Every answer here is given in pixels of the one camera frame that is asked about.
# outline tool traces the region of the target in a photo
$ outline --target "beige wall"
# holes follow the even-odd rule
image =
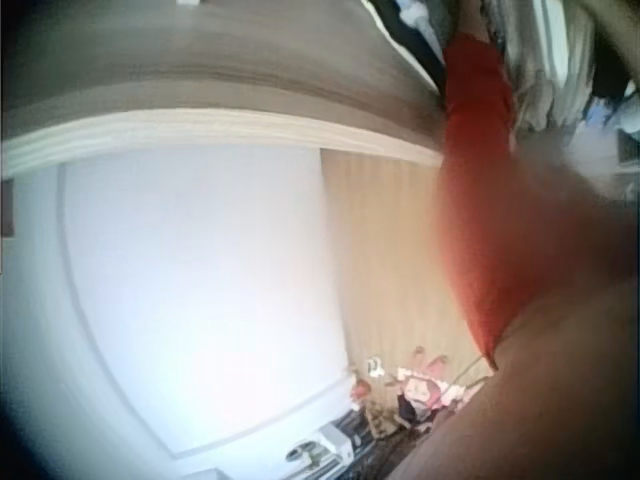
[[[438,261],[433,196],[438,170],[384,157],[322,151],[350,361],[361,372],[379,355],[405,365],[416,345],[451,358],[453,380],[478,356]],[[481,360],[462,384],[485,375]],[[384,380],[377,395],[395,403]]]

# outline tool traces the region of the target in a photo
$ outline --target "clothing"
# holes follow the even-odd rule
[[[497,50],[457,34],[445,61],[440,240],[471,334],[497,369],[498,342],[526,306],[585,265],[607,278],[637,271],[637,232],[568,169],[536,176],[515,161],[512,92]]]
[[[418,421],[416,409],[403,394],[398,395],[398,415],[410,425],[414,425]]]

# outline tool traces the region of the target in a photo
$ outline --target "wall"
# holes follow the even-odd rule
[[[18,179],[3,360],[12,403],[50,431],[44,454],[76,478],[101,462],[104,478],[284,474],[291,445],[348,408],[323,195],[303,148],[140,151]],[[75,411],[69,391],[87,410],[75,430],[51,420]],[[76,443],[96,453],[76,460]]]

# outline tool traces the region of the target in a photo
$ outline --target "red clothing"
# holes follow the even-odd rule
[[[633,270],[636,233],[631,224],[603,233],[614,228],[609,212],[579,182],[569,188],[557,173],[544,183],[525,175],[510,153],[511,88],[492,46],[458,34],[445,60],[441,241],[473,338],[496,368],[501,335],[536,298],[586,263],[605,274]],[[620,235],[631,240],[629,248],[620,248]]]

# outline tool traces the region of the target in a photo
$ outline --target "skin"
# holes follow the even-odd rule
[[[459,30],[487,41],[479,8],[461,1]],[[623,217],[602,218],[610,244],[598,251],[611,257],[585,262],[579,278],[514,319],[497,372],[390,479],[637,478],[637,268],[633,256],[624,275],[605,268],[614,251],[637,249],[634,235],[615,235],[637,231]]]

